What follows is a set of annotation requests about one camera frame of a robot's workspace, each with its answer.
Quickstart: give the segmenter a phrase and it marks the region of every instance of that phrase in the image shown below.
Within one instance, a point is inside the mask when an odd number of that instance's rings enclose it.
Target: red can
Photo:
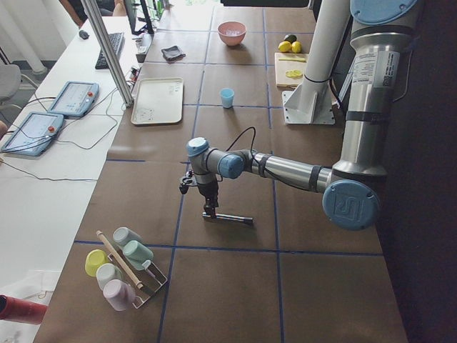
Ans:
[[[41,324],[47,309],[43,304],[0,295],[0,319],[10,322]]]

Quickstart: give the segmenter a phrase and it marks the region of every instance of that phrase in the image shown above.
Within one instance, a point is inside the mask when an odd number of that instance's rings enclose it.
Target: white table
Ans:
[[[138,66],[127,17],[105,17],[104,21],[109,33],[125,31],[120,64],[127,74],[132,66]],[[100,47],[89,21],[83,29],[89,33],[89,39],[83,40],[79,36],[73,39],[36,91],[37,97],[56,96],[69,80],[97,82],[100,94],[96,102],[116,88],[108,69],[94,68]],[[59,140],[91,146],[115,124],[106,112],[117,122],[124,113],[118,92],[114,93],[111,106],[109,102],[110,98],[63,130]],[[51,102],[43,104],[49,107]],[[34,102],[14,123],[20,124],[30,111],[44,109]],[[0,157],[38,177],[98,179],[118,126],[90,150],[55,141],[37,158],[13,154],[0,154]],[[6,135],[0,145],[3,146],[8,137]],[[0,291],[23,279],[30,270],[62,269],[95,185],[96,182],[42,181],[0,164]]]

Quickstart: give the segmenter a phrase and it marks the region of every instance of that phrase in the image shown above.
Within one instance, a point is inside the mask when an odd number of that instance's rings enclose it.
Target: keyboard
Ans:
[[[119,56],[122,50],[122,46],[124,45],[124,33],[116,32],[114,34],[109,34],[109,40],[113,46],[114,53],[116,56]],[[101,50],[97,59],[97,63],[95,64],[95,69],[108,69],[108,62],[106,61],[106,58]]]

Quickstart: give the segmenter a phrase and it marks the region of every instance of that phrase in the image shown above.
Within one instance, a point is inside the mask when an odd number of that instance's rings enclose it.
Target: cutting board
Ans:
[[[308,54],[292,54],[276,52],[274,54],[274,71],[276,75],[276,85],[278,87],[297,87],[303,77],[287,77],[286,71],[299,70],[305,73],[306,62],[294,61],[294,59],[305,59],[308,61]]]

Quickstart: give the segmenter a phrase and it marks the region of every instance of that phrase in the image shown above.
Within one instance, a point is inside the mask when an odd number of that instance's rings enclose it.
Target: person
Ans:
[[[0,139],[7,133],[8,126],[0,120]]]
[[[81,0],[59,0],[71,19],[79,28],[87,19]],[[126,16],[124,0],[97,0],[102,16]]]

